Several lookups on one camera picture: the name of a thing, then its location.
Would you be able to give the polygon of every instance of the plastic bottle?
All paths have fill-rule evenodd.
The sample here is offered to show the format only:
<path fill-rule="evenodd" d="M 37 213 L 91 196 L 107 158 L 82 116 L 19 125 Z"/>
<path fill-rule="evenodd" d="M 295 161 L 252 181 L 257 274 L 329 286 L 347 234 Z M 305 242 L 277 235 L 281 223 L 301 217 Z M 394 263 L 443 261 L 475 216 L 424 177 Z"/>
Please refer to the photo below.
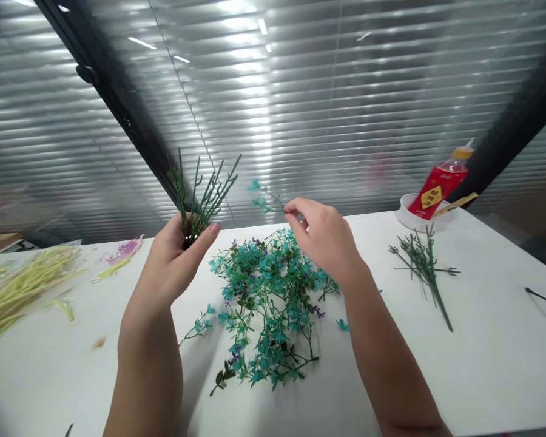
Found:
<path fill-rule="evenodd" d="M 457 147 L 451 158 L 433 167 L 423 189 L 408 207 L 408 210 L 424 220 L 431 220 L 437 205 L 445 200 L 467 176 L 465 162 L 473 155 L 474 138 L 463 147 Z"/>

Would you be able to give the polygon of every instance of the bottle label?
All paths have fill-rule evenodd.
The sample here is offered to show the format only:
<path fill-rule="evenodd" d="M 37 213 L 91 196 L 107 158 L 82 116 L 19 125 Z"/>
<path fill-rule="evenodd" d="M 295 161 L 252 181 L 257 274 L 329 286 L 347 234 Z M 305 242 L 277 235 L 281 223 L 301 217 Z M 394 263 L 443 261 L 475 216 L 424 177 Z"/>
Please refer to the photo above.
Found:
<path fill-rule="evenodd" d="M 430 191 L 425 191 L 420 196 L 420 202 L 423 209 L 428 208 L 431 205 L 435 205 L 443 200 L 443 193 L 441 191 L 441 185 L 431 188 Z"/>
<path fill-rule="evenodd" d="M 467 176 L 467 172 L 453 173 L 435 167 L 427 178 L 423 189 L 409 206 L 409 212 L 430 220 L 437 205 L 459 185 Z"/>

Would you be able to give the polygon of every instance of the white table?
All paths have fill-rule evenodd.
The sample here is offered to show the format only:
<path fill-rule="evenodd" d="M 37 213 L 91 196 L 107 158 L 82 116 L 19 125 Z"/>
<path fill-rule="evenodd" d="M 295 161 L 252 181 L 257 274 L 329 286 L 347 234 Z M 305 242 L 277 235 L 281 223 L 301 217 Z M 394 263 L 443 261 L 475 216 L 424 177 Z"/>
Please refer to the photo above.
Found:
<path fill-rule="evenodd" d="M 408 230 L 393 212 L 348 217 L 362 257 L 412 349 L 450 430 L 457 436 L 546 427 L 546 267 L 469 215 L 435 235 L 440 266 L 462 271 L 437 279 L 453 324 L 426 302 L 418 282 L 389 253 Z M 278 225 L 222 231 L 208 261 L 233 239 L 262 238 Z M 93 260 L 116 243 L 83 246 L 90 272 L 69 294 L 75 321 L 59 308 L 38 310 L 0 337 L 0 435 L 73 437 L 102 433 L 117 366 L 120 320 L 143 267 L 151 240 L 112 279 L 90 281 L 102 269 Z M 6 259 L 29 254 L 0 255 Z M 224 280 L 203 262 L 190 288 L 172 308 L 180 338 L 208 303 L 222 307 Z M 343 300 L 321 304 L 317 325 L 321 359 L 307 378 L 280 387 L 230 383 L 210 398 L 214 377 L 229 356 L 230 334 L 216 326 L 205 338 L 181 347 L 184 365 L 183 418 L 192 436 L 368 436 L 379 435 L 356 370 L 349 335 L 335 320 L 346 319 Z M 100 349 L 92 345 L 101 336 Z"/>

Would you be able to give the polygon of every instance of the white bowl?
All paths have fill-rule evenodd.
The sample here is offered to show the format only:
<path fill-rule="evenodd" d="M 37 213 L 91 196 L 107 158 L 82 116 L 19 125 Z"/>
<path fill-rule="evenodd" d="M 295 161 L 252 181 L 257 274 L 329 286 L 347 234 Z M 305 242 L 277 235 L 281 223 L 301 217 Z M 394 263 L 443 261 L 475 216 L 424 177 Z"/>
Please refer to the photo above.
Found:
<path fill-rule="evenodd" d="M 409 229 L 416 229 L 417 232 L 425 232 L 426 227 L 428 226 L 433 231 L 439 231 L 445 227 L 449 222 L 452 222 L 455 219 L 455 211 L 449 211 L 445 214 L 439 215 L 432 218 L 431 220 L 425 220 L 424 218 L 417 217 L 412 212 L 408 210 L 408 207 L 411 206 L 411 203 L 417 198 L 419 193 L 410 193 L 405 194 L 400 198 L 400 208 L 396 212 L 396 218 L 399 219 L 399 222 L 405 225 Z M 449 202 L 442 201 L 437 210 L 442 209 L 449 205 Z"/>

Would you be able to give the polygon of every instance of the wooden stick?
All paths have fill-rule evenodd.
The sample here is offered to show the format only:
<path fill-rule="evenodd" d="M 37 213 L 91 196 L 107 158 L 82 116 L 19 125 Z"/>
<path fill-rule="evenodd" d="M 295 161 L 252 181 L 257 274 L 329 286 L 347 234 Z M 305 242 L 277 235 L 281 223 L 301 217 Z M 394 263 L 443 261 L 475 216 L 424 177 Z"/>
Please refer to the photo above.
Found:
<path fill-rule="evenodd" d="M 467 202 L 470 202 L 472 201 L 473 199 L 475 199 L 479 194 L 473 192 L 471 193 L 469 196 L 465 196 L 465 197 L 462 197 L 460 198 L 459 200 L 456 200 L 455 202 L 453 202 L 452 204 L 436 211 L 434 214 L 433 214 L 433 217 L 437 217 L 438 215 L 441 215 L 441 214 L 444 214 L 446 212 L 449 212 L 450 210 L 452 209 L 455 209 L 455 208 L 458 208 L 464 204 L 466 204 Z"/>

